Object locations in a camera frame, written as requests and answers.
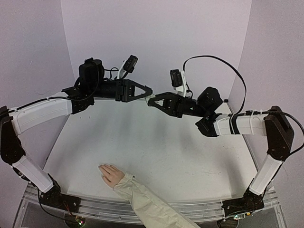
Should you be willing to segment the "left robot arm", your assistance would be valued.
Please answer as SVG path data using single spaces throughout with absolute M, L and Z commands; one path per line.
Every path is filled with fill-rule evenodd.
M 126 78 L 137 62 L 138 57 L 129 56 L 119 68 L 109 70 L 117 72 L 115 77 L 106 78 L 102 60 L 89 58 L 79 66 L 79 77 L 73 86 L 20 107 L 1 107 L 0 158 L 39 191 L 41 205 L 77 212 L 81 199 L 62 192 L 55 178 L 30 158 L 19 136 L 54 119 L 83 112 L 94 105 L 96 98 L 127 103 L 151 95 L 151 88 Z

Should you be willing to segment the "beige sleeved forearm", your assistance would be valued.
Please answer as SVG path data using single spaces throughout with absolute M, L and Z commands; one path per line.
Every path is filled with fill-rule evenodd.
M 126 173 L 114 192 L 128 201 L 146 228 L 197 228 L 198 225 Z

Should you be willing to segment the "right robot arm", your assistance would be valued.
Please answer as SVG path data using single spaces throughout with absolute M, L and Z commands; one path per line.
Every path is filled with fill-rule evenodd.
M 206 137 L 225 135 L 261 135 L 267 138 L 266 157 L 256 176 L 241 198 L 222 202 L 224 218 L 234 218 L 264 208 L 263 197 L 267 186 L 278 173 L 283 162 L 291 155 L 294 130 L 279 106 L 268 111 L 246 111 L 240 114 L 218 114 L 222 105 L 219 92 L 207 87 L 197 100 L 166 92 L 151 95 L 148 106 L 155 107 L 169 116 L 197 116 L 200 133 Z

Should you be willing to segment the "clear nail polish bottle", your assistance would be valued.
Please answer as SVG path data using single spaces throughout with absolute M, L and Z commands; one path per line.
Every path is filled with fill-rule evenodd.
M 145 101 L 149 107 L 155 106 L 155 101 L 154 101 L 155 97 L 156 96 L 154 94 L 145 97 Z

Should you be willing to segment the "mannequin hand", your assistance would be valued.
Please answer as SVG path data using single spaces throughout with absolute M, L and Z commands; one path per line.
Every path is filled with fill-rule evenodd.
M 113 165 L 103 164 L 99 167 L 103 181 L 111 188 L 114 188 L 124 177 L 125 174 Z

